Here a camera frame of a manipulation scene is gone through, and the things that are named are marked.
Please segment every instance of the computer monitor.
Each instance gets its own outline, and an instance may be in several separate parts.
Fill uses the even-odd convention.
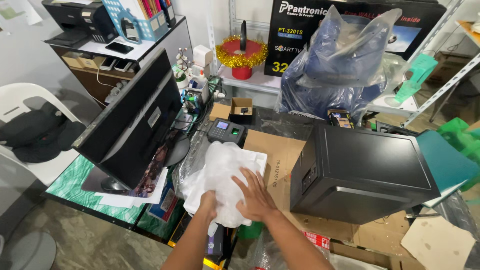
[[[132,190],[165,142],[181,106],[167,53],[161,48],[73,147],[124,189]]]

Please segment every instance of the white box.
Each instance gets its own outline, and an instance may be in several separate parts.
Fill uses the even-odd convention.
[[[213,61],[212,50],[203,45],[198,45],[193,48],[193,61],[196,65],[205,67]]]

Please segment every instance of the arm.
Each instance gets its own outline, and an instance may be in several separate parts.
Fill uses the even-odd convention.
[[[334,270],[323,254],[275,207],[265,188],[263,177],[247,168],[240,168],[247,178],[248,187],[235,176],[232,180],[240,187],[245,203],[239,201],[237,209],[242,216],[265,223],[273,239],[280,247],[290,270]]]
[[[215,207],[215,192],[209,190],[202,195],[200,207],[163,264],[162,270],[202,269],[208,226],[216,217]]]

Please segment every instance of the flower pot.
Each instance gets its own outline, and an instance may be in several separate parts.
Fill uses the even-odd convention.
[[[189,79],[188,77],[186,77],[185,79],[183,79],[183,81],[177,82],[178,88],[179,88],[179,89],[186,88],[189,81],[190,81],[190,79]]]

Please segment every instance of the smartphone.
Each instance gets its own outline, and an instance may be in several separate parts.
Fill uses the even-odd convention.
[[[107,57],[103,60],[103,63],[100,65],[101,70],[112,70],[113,66],[117,62],[117,59],[113,57]]]
[[[132,65],[132,62],[128,61],[128,60],[120,60],[116,65],[115,65],[115,69],[118,70],[118,71],[127,71],[128,68]]]
[[[118,42],[112,42],[112,43],[108,44],[105,48],[110,49],[110,50],[114,50],[116,52],[123,53],[123,54],[127,54],[131,50],[133,50],[133,47],[123,45],[123,44],[118,43]]]

